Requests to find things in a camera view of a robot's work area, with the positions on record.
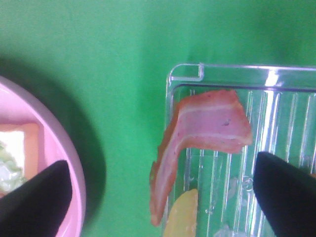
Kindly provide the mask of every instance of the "cooked bacon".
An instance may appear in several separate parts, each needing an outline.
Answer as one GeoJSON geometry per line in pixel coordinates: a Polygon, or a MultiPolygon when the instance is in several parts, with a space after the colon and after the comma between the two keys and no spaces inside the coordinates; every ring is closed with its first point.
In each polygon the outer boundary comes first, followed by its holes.
{"type": "Polygon", "coordinates": [[[238,153],[251,143],[251,127],[234,90],[209,91],[181,100],[164,132],[150,173],[152,224],[161,222],[182,149],[238,153]]]}

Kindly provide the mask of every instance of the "green surface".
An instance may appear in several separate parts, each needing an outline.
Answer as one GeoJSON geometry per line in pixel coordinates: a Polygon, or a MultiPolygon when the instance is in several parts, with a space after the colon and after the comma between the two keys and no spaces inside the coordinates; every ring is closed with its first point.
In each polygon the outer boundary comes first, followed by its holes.
{"type": "Polygon", "coordinates": [[[82,236],[154,237],[149,171],[170,69],[316,65],[315,36],[314,0],[0,0],[0,74],[71,136],[87,184],[82,236]]]}

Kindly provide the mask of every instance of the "yellow food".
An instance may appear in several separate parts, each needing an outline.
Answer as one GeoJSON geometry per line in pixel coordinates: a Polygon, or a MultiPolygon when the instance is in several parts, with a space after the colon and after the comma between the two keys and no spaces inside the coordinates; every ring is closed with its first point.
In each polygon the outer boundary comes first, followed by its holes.
{"type": "Polygon", "coordinates": [[[192,189],[179,196],[172,206],[163,237],[195,237],[197,210],[197,189],[192,189]]]}

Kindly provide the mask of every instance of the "clear plastic container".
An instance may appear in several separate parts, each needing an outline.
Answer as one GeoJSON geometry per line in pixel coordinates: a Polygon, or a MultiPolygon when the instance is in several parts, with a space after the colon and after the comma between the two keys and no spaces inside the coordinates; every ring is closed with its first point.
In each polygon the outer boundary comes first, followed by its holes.
{"type": "Polygon", "coordinates": [[[198,189],[196,237],[274,237],[252,189],[256,155],[268,151],[316,172],[316,69],[180,64],[166,85],[166,126],[185,96],[234,89],[251,123],[253,143],[239,154],[186,149],[165,207],[198,189]]]}

